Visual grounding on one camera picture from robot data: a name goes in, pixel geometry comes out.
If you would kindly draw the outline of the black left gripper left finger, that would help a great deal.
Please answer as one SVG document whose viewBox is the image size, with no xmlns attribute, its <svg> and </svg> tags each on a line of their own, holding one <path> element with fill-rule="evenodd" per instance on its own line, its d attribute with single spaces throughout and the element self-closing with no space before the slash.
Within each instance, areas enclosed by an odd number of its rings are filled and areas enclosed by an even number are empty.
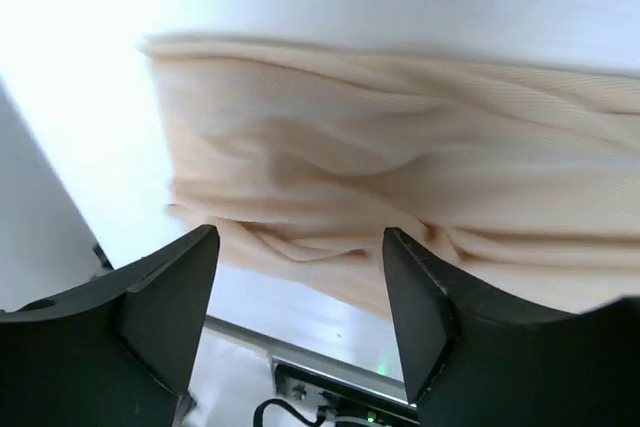
<svg viewBox="0 0 640 427">
<path fill-rule="evenodd" d="M 1 316 L 5 426 L 178 426 L 220 240 L 200 226 L 126 267 Z"/>
</svg>

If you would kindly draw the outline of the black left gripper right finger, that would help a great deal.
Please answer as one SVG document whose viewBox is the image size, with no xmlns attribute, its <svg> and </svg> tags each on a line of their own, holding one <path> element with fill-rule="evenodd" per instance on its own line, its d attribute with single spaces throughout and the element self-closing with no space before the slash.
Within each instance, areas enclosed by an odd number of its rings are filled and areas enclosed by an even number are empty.
<svg viewBox="0 0 640 427">
<path fill-rule="evenodd" d="M 509 294 L 389 228 L 383 267 L 423 426 L 635 426 L 639 301 L 572 314 Z"/>
</svg>

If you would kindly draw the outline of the beige trousers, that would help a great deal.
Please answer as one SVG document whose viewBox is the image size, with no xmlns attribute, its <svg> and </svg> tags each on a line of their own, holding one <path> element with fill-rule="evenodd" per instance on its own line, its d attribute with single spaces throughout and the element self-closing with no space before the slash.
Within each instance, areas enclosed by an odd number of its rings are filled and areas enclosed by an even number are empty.
<svg viewBox="0 0 640 427">
<path fill-rule="evenodd" d="M 170 212 L 225 263 L 385 317 L 404 230 L 507 292 L 579 312 L 639 291 L 639 81 L 291 43 L 142 47 Z"/>
</svg>

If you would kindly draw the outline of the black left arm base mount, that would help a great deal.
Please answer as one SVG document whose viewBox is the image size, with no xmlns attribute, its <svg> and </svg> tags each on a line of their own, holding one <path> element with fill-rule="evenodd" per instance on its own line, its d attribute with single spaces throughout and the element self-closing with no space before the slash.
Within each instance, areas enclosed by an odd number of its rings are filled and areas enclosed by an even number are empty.
<svg viewBox="0 0 640 427">
<path fill-rule="evenodd" d="M 280 362 L 273 369 L 275 396 L 254 410 L 252 425 L 264 427 L 276 407 L 297 426 L 393 426 L 419 424 L 416 409 L 404 401 L 331 374 Z"/>
</svg>

